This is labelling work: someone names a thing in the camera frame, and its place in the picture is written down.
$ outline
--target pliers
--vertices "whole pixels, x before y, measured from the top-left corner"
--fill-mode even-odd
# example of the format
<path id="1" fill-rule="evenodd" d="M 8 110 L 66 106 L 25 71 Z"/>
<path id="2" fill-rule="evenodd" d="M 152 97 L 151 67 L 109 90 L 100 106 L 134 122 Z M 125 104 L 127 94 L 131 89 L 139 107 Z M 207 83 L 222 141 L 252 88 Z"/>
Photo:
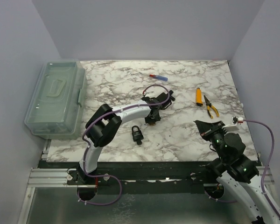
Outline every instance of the pliers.
<path id="1" fill-rule="evenodd" d="M 213 111 L 216 113 L 217 117 L 219 117 L 218 110 L 210 103 L 210 101 L 206 98 L 204 95 L 204 100 L 207 106 L 207 113 L 209 114 L 210 118 L 213 119 L 213 116 L 210 114 L 210 109 L 213 109 Z"/>

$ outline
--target wall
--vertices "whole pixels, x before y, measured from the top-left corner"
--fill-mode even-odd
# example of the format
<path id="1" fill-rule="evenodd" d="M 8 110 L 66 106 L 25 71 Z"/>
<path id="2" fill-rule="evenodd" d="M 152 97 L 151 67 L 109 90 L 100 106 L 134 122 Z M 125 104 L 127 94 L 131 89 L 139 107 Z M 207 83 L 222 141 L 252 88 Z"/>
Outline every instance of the wall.
<path id="1" fill-rule="evenodd" d="M 63 58 L 228 59 L 263 0 L 32 0 Z"/>
<path id="2" fill-rule="evenodd" d="M 29 0 L 0 0 L 0 224 L 15 224 L 44 140 L 24 117 L 42 63 L 59 53 Z"/>
<path id="3" fill-rule="evenodd" d="M 280 0 L 266 0 L 230 63 L 248 119 L 267 123 L 275 135 L 270 163 L 280 198 Z M 266 161 L 269 132 L 250 125 L 255 147 Z"/>

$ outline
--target marble tabletop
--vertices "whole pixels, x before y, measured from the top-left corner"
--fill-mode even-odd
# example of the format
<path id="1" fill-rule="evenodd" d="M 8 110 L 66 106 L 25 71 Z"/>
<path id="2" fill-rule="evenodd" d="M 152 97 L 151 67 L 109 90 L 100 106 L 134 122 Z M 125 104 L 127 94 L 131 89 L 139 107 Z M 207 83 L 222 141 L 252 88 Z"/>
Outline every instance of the marble tabletop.
<path id="1" fill-rule="evenodd" d="M 86 122 L 102 105 L 127 105 L 137 102 L 142 91 L 151 84 L 162 84 L 173 90 L 176 101 L 168 109 L 160 111 L 161 121 L 154 126 L 145 125 L 144 119 L 136 119 L 122 125 L 113 141 L 104 147 L 99 161 L 212 161 L 217 158 L 210 151 L 193 122 L 202 120 L 225 124 L 232 116 L 243 116 L 231 73 L 226 61 L 82 61 L 87 76 L 87 96 L 82 118 L 81 136 Z M 162 75 L 167 82 L 149 77 Z M 210 119 L 206 106 L 198 107 L 196 88 L 218 109 L 220 117 Z M 163 89 L 153 87 L 148 96 L 158 96 Z M 142 145 L 133 142 L 131 127 L 138 125 L 144 135 Z M 246 145 L 244 154 L 257 160 L 257 153 L 247 124 L 239 131 Z M 86 143 L 77 140 L 52 140 L 47 157 L 53 161 L 80 161 Z"/>

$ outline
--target green transparent storage box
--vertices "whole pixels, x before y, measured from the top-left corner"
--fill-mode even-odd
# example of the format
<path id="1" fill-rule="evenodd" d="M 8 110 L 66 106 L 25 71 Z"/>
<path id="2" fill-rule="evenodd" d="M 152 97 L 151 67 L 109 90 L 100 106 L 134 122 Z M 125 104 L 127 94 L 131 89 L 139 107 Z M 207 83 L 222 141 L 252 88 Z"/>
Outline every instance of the green transparent storage box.
<path id="1" fill-rule="evenodd" d="M 87 80 L 79 61 L 43 66 L 25 124 L 44 139 L 76 139 L 80 134 Z"/>

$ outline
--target padlock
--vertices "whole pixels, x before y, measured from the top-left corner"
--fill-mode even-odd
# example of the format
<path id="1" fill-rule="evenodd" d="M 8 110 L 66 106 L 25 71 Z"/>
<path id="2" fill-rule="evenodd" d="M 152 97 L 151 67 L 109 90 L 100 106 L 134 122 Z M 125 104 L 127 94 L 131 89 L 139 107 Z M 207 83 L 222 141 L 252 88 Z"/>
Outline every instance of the padlock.
<path id="1" fill-rule="evenodd" d="M 138 126 L 133 126 L 132 127 L 132 136 L 133 136 L 133 140 L 137 142 L 137 145 L 141 145 L 142 144 L 142 139 L 144 139 L 142 132 L 140 131 L 140 128 Z"/>

